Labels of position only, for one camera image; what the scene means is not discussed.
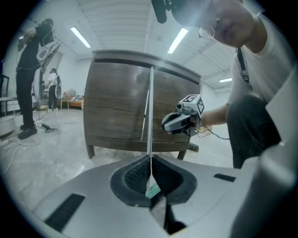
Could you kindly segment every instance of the cabinet door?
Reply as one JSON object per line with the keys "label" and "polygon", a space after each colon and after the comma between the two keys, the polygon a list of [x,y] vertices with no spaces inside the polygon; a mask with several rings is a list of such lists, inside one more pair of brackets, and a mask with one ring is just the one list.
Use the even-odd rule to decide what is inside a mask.
{"label": "cabinet door", "polygon": [[162,119],[173,112],[180,100],[189,94],[199,94],[200,86],[175,75],[154,71],[153,141],[186,142],[184,134],[168,135],[161,129]]}
{"label": "cabinet door", "polygon": [[148,68],[92,63],[85,91],[85,133],[140,140],[148,82]]}

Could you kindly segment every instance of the person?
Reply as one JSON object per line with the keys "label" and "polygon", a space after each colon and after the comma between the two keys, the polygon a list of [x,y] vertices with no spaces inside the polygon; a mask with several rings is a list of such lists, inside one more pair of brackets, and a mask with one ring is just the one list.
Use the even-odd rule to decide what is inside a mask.
{"label": "person", "polygon": [[37,133],[33,121],[31,97],[34,74],[40,67],[36,55],[38,53],[39,44],[41,46],[45,46],[52,41],[52,19],[45,19],[40,26],[28,30],[24,37],[19,41],[18,51],[21,51],[25,44],[27,45],[21,54],[20,61],[16,69],[17,98],[24,123],[20,127],[23,131],[18,135],[19,139],[25,139]]}
{"label": "person", "polygon": [[[297,64],[284,35],[264,13],[251,14],[242,0],[186,0],[179,23],[198,29],[199,38],[241,49],[248,78],[235,54],[226,104],[202,114],[200,125],[227,123],[234,168],[280,141],[265,109]],[[194,126],[198,122],[192,119]]]}
{"label": "person", "polygon": [[48,78],[48,84],[47,87],[49,88],[49,92],[48,92],[48,109],[47,112],[50,112],[50,110],[54,110],[57,111],[57,98],[55,95],[55,88],[57,87],[57,85],[61,86],[61,80],[60,80],[60,76],[57,73],[57,70],[55,68],[52,68],[51,72],[50,72],[50,76]]}

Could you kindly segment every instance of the floor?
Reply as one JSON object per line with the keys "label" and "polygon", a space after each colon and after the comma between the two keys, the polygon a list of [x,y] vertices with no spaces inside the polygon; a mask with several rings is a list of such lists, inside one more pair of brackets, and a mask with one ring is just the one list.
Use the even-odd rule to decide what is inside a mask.
{"label": "floor", "polygon": [[[83,113],[78,109],[62,109],[57,112],[40,112],[42,122],[58,131],[45,133],[40,128],[35,138],[20,145],[9,170],[2,178],[22,202],[33,210],[38,203],[55,188],[76,177],[88,169],[129,159],[140,155],[140,152],[120,151],[106,148],[95,148],[95,156],[90,160],[87,155]],[[15,117],[17,128],[22,124],[22,116]],[[214,127],[213,132],[228,137],[226,126]],[[199,145],[199,153],[187,151],[184,160],[192,163],[232,167],[230,142],[214,135],[205,138],[194,136],[191,142]],[[7,169],[17,148],[17,141],[12,141],[0,148],[1,174]],[[177,157],[177,152],[166,152],[163,155]]]}

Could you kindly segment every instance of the wire on floor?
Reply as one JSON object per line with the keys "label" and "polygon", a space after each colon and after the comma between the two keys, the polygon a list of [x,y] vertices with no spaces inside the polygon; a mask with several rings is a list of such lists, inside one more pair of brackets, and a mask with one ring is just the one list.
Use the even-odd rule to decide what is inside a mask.
{"label": "wire on floor", "polygon": [[[207,134],[207,135],[204,135],[204,136],[199,136],[199,133],[200,133],[199,130],[200,130],[201,127],[205,128],[205,129],[208,130],[210,133]],[[212,132],[211,130],[209,130],[209,128],[208,128],[207,126],[200,126],[198,129],[196,129],[196,132],[197,132],[197,136],[200,137],[200,138],[204,138],[205,136],[208,136],[208,135],[213,134],[213,135],[217,136],[217,137],[220,138],[220,139],[230,139],[230,138],[223,138],[223,137],[221,137],[221,136],[215,134],[214,132]]]}
{"label": "wire on floor", "polygon": [[58,131],[58,128],[49,128],[45,130],[45,133],[50,133],[50,132],[54,132],[54,131]]}
{"label": "wire on floor", "polygon": [[[31,140],[38,140],[38,142],[37,142],[36,144],[33,144],[33,145],[25,144],[26,142],[31,141]],[[39,145],[39,144],[41,143],[41,140],[39,140],[38,138],[30,138],[30,139],[27,139],[27,140],[24,140],[24,141],[21,141],[21,140],[18,139],[18,138],[12,138],[12,139],[9,140],[9,142],[12,142],[12,141],[17,141],[17,142],[18,142],[18,144],[17,144],[17,148],[14,150],[13,157],[12,157],[12,159],[10,160],[10,162],[9,162],[9,164],[8,164],[8,166],[7,166],[7,169],[4,171],[4,173],[2,173],[2,176],[5,175],[5,174],[7,173],[7,171],[9,170],[10,165],[13,163],[13,160],[14,160],[14,158],[15,158],[15,153],[16,153],[17,150],[19,149],[20,145],[23,145],[23,146],[37,146],[37,145]]]}
{"label": "wire on floor", "polygon": [[40,116],[40,114],[39,114],[39,110],[37,110],[37,112],[38,112],[38,118],[39,118],[39,121],[45,116],[45,115],[47,115],[47,112],[41,117]]}

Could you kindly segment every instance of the black slot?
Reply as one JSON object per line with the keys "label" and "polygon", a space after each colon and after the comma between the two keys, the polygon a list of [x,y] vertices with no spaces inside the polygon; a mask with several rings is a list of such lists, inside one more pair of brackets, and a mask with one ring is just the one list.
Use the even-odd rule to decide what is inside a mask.
{"label": "black slot", "polygon": [[75,211],[79,208],[84,196],[78,194],[71,194],[53,213],[50,215],[45,223],[61,232],[65,225],[69,222]]}
{"label": "black slot", "polygon": [[236,177],[221,174],[221,173],[217,173],[216,175],[214,175],[214,177],[217,179],[222,179],[222,180],[229,181],[229,182],[234,182],[236,179]]}

